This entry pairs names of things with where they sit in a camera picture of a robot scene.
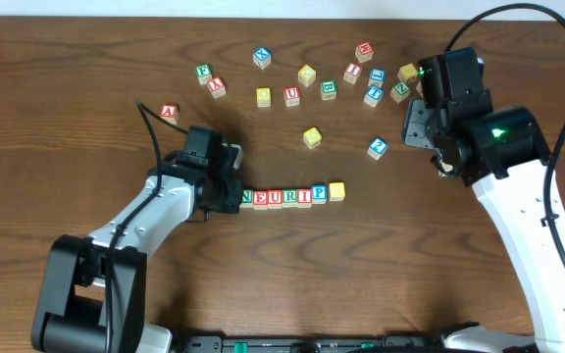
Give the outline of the green N wooden block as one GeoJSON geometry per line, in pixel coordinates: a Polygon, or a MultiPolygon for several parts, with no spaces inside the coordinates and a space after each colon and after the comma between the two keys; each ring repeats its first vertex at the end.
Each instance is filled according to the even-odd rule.
{"type": "Polygon", "coordinates": [[[240,208],[252,208],[254,204],[254,195],[252,189],[244,189],[242,191],[240,208]]]}

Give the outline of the red E wooden block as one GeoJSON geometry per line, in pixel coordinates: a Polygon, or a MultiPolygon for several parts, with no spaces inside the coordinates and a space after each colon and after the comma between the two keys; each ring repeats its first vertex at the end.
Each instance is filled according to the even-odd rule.
{"type": "Polygon", "coordinates": [[[253,191],[253,209],[254,210],[267,210],[269,208],[268,191],[267,190],[254,190],[253,191]]]}

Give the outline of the green R wooden block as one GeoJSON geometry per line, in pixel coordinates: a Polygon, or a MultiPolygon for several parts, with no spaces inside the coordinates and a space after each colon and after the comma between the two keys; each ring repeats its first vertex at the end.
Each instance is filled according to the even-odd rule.
{"type": "Polygon", "coordinates": [[[297,190],[288,188],[282,191],[282,206],[284,208],[295,208],[298,205],[297,190]]]}

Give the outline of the blue P wooden block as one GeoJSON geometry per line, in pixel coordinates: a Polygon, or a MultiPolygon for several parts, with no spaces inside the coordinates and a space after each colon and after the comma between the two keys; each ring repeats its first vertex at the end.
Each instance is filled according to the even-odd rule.
{"type": "Polygon", "coordinates": [[[314,184],[311,187],[312,203],[326,204],[328,201],[328,187],[325,184],[314,184]]]}

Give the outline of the yellow S wooden block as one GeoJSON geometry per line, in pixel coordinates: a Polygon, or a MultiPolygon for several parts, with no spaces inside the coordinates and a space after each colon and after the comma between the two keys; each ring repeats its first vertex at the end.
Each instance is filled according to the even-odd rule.
{"type": "Polygon", "coordinates": [[[345,183],[343,181],[331,182],[329,184],[329,196],[332,202],[343,201],[346,196],[345,183]]]}

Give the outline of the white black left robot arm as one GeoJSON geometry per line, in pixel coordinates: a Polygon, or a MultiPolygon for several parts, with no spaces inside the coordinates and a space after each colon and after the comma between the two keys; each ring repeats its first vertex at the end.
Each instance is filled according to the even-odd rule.
{"type": "Polygon", "coordinates": [[[157,158],[142,190],[105,226],[51,246],[31,329],[39,352],[175,352],[173,332],[145,320],[147,264],[196,211],[235,214],[243,151],[193,126],[157,158]]]}

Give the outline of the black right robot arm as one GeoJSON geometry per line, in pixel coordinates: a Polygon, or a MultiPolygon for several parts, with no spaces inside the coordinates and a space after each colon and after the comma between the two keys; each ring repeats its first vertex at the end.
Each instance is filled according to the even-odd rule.
{"type": "Polygon", "coordinates": [[[408,146],[434,151],[433,164],[471,187],[507,250],[527,299],[529,338],[463,328],[446,348],[482,352],[565,352],[565,210],[547,177],[550,150],[525,107],[496,111],[473,48],[418,62],[422,95],[410,101],[402,132],[408,146]]]}

